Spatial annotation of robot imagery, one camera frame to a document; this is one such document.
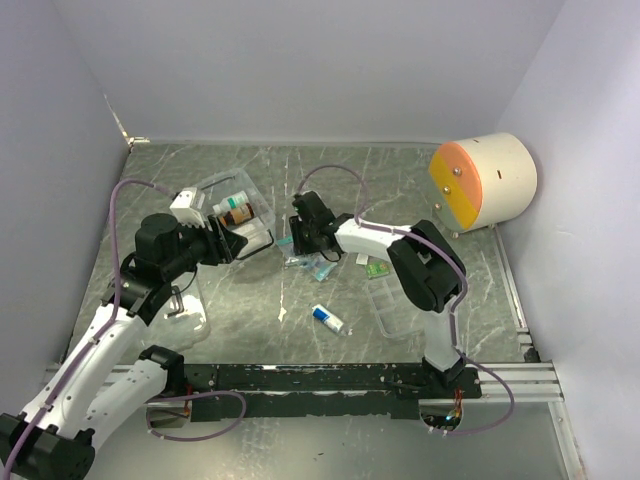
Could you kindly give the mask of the brown bottle orange label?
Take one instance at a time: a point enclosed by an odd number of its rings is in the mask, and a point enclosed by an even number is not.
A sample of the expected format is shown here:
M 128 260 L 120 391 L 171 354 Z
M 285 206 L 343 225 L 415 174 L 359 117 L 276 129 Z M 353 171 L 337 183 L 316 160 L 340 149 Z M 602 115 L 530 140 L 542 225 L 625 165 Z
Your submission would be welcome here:
M 226 227 L 234 227 L 242 225 L 255 217 L 253 207 L 250 203 L 246 203 L 235 208 L 219 217 L 220 222 Z

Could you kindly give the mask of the white bottle green label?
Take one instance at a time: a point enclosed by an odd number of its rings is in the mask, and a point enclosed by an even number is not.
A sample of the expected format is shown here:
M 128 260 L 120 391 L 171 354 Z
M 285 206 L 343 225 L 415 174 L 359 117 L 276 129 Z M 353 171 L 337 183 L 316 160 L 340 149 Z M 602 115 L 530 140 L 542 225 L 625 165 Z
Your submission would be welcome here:
M 235 208 L 238 208 L 248 202 L 249 202 L 249 197 L 247 193 L 244 190 L 242 190 L 225 197 L 219 203 L 215 204 L 213 206 L 213 212 L 216 215 L 221 215 Z

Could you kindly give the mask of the clear plastic medicine box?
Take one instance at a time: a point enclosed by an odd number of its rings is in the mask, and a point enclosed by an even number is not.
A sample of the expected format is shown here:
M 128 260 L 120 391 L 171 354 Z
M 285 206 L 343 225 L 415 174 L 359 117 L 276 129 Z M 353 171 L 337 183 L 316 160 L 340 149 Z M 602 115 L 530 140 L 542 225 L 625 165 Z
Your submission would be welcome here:
M 248 259 L 274 243 L 274 211 L 244 169 L 219 172 L 199 181 L 195 188 L 204 194 L 204 212 L 247 240 L 237 260 Z

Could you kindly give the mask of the green white medicine box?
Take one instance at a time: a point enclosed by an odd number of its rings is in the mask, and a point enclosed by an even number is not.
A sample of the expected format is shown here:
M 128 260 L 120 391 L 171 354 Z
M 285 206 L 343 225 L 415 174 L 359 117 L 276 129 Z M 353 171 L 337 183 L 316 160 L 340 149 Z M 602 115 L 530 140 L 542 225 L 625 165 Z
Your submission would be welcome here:
M 374 262 L 366 266 L 366 273 L 369 279 L 376 279 L 389 275 L 391 269 L 385 262 Z

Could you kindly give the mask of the clear compartment tray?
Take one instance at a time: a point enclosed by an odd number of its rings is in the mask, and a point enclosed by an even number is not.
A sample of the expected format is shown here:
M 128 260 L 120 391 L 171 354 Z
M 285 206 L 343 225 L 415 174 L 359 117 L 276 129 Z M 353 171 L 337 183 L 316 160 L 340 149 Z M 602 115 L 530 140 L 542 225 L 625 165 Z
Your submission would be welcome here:
M 406 297 L 396 275 L 369 280 L 365 291 L 385 338 L 399 339 L 419 329 L 415 323 L 416 309 Z

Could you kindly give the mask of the teal cartoon plaster packet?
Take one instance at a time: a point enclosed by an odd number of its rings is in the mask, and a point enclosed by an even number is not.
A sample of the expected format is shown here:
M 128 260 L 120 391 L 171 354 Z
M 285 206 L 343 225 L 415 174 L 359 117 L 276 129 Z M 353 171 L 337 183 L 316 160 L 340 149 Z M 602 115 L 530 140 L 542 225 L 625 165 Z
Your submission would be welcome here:
M 312 259 L 302 265 L 302 269 L 309 273 L 316 281 L 324 281 L 333 269 L 337 266 L 335 262 L 330 262 L 320 257 Z

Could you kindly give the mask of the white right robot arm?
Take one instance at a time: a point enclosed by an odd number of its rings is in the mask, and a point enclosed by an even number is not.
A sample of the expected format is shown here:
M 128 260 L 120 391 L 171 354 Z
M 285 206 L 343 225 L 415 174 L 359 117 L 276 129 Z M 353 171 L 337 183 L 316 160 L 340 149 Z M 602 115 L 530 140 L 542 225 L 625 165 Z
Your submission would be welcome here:
M 289 227 L 296 254 L 363 254 L 391 264 L 407 299 L 426 313 L 425 388 L 435 397 L 448 396 L 465 367 L 457 307 L 468 282 L 463 262 L 435 225 L 421 220 L 392 226 L 337 216 L 314 191 L 296 194 L 292 206 Z

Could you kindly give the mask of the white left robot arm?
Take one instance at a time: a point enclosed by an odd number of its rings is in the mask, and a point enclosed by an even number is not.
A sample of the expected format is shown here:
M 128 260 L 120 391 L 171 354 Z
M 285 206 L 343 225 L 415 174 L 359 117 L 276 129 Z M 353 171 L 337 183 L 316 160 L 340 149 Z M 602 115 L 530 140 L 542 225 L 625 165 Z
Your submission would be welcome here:
M 188 401 L 181 354 L 151 345 L 107 390 L 101 387 L 134 340 L 175 297 L 175 281 L 199 266 L 234 261 L 245 237 L 217 218 L 186 226 L 165 213 L 144 218 L 84 336 L 17 415 L 1 417 L 6 479 L 82 479 L 104 441 L 149 400 Z

